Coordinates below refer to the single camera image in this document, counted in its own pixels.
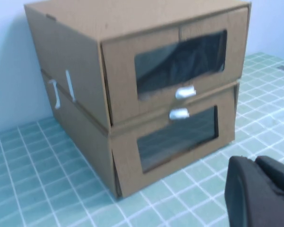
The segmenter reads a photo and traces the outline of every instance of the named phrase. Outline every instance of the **cardboard drawer unit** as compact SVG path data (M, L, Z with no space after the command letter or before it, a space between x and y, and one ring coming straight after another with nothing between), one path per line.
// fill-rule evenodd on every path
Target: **cardboard drawer unit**
M71 96L60 86L56 95L51 78L43 78L54 116L116 197L126 197L234 139L237 82L105 135Z
M234 139L251 4L25 5L53 114L116 197Z
M107 131L241 77L250 3L163 2L25 6L42 70Z

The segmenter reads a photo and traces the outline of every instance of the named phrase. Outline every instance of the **box side panel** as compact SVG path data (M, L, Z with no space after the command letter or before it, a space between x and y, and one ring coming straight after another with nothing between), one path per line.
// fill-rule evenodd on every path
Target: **box side panel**
M66 133L95 169L104 184L117 195L113 157L109 140L88 118L72 103L71 99L57 88L60 108L56 109L56 95L50 78L43 74L44 84L53 110L53 114Z
M103 127L110 128L99 46L50 15L25 7L41 68Z

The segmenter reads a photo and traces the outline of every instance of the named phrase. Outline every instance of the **cardboard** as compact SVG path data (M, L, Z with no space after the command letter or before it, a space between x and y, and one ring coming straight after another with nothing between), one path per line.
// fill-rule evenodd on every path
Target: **cardboard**
M238 82L230 83L203 94L198 100L186 100L179 106L172 107L172 109L187 108L192 117L195 114L203 116L204 110L215 107L212 117L216 123L210 124L209 127L210 131L215 133L215 136L212 137L210 132L209 138L206 138L205 141L202 140L203 143L190 144L190 141L196 137L196 133L192 135L184 133L182 134L185 138L183 140L185 142L184 147L180 150L171 150L170 156L167 155L163 159L161 158L160 162L154 163L154 165L143 170L143 156L139 155L138 150L138 146L141 145L139 138L142 137L143 139L143 136L156 134L159 131L159 136L154 135L152 137L154 140L163 139L163 142L173 140L174 144L182 146L183 141L174 138L175 134L181 135L178 130L183 130L183 125L186 131L195 130L196 126L188 127L189 124L186 122L181 123L181 120L171 121L169 119L170 110L161 109L152 113L148 118L140 119L140 122L142 122L140 124L133 122L131 128L127 127L126 130L121 130L116 134L105 134L95 125L95 121L89 117L89 114L81 106L72 102L71 96L63 91L60 85L57 85L60 108L56 109L57 97L53 84L49 83L52 78L45 74L43 74L43 78L54 116L115 197L127 197L234 140ZM160 132L160 130L173 125L175 127L171 130ZM143 149L145 145L145 142L142 143L140 148ZM168 151L165 148L160 150L164 151L164 153ZM146 161L153 161L156 158L152 153L146 155L150 155Z
M250 6L239 0L49 0L27 4L25 10L43 73L73 93L72 102L110 134L129 121L180 104L175 98L180 87L193 85L192 99L197 100L239 79ZM140 99L137 55L224 30L227 35L217 50L222 71L203 72Z

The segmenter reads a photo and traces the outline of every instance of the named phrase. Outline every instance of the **cardboard drawer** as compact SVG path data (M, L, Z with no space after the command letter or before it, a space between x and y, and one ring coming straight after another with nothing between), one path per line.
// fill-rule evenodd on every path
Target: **cardboard drawer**
M236 86L111 138L123 196L163 178L234 140Z
M116 197L127 197L234 139L237 83L173 108L187 111L183 119L157 111L130 129L104 134L61 86L43 78L55 118Z
M244 7L103 42L113 124L239 79L248 11Z

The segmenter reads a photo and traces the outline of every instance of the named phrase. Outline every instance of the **floor tile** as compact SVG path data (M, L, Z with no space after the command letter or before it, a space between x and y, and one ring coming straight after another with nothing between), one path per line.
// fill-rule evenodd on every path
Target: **floor tile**
M184 214L169 223L170 227L202 227L203 224L191 213Z
M156 227L162 223L153 209L148 209L130 220L133 227Z
M196 215L198 215L206 224L215 221L217 218L222 216L225 211L219 207L215 202L210 201L194 210Z

